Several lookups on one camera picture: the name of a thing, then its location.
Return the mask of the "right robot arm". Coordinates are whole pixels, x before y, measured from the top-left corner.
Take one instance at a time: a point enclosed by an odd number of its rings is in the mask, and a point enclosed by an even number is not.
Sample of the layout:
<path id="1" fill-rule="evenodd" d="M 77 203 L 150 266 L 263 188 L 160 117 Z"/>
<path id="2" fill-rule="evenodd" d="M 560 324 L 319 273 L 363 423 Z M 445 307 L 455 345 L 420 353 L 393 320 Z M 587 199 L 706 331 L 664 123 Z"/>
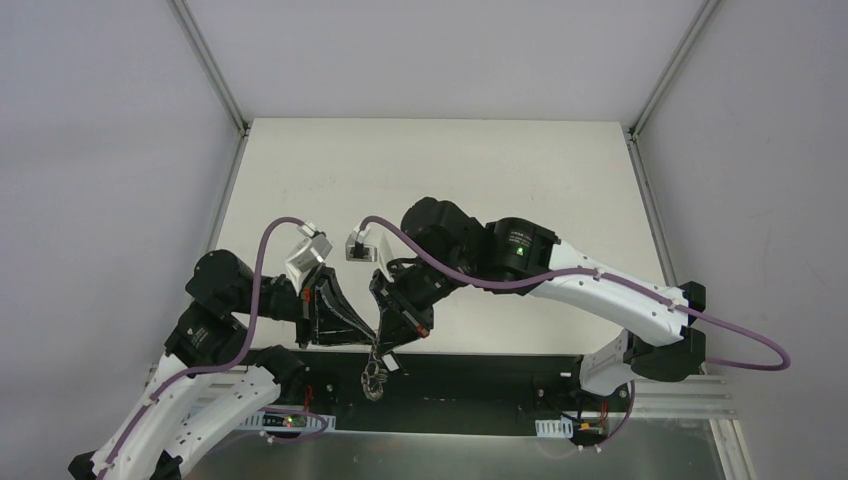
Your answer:
<path id="1" fill-rule="evenodd" d="M 378 357 L 427 337 L 436 303 L 474 286 L 562 302 L 620 327 L 615 339 L 580 357 L 572 370 L 568 397 L 583 410 L 630 381 L 682 381 L 705 361 L 706 337 L 693 325 L 705 302 L 697 283 L 643 281 L 531 221 L 482 223 L 455 203 L 432 197 L 417 201 L 393 229 L 413 251 L 410 259 L 392 257 L 385 238 L 371 234 L 373 223 L 368 217 L 353 231 L 347 255 L 368 256 L 379 265 L 369 286 L 380 313 Z"/>

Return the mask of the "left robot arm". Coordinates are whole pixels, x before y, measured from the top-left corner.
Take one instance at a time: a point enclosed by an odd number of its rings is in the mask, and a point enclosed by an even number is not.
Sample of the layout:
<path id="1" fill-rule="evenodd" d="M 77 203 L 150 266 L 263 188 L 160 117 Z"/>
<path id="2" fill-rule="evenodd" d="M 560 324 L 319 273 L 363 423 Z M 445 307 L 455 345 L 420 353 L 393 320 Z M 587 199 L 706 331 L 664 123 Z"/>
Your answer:
<path id="1" fill-rule="evenodd" d="M 275 401 L 306 400 L 314 383 L 306 365 L 277 345 L 247 354 L 248 372 L 196 416 L 189 410 L 241 351 L 247 328 L 236 314 L 251 308 L 254 273 L 228 250 L 200 258 L 186 291 L 192 302 L 165 342 L 153 379 L 119 431 L 100 449 L 74 457 L 75 479 L 182 479 L 241 421 Z M 305 348 L 369 345 L 375 333 L 345 299 L 333 268 L 317 260 L 298 281 L 262 277 L 258 314 L 292 322 Z"/>

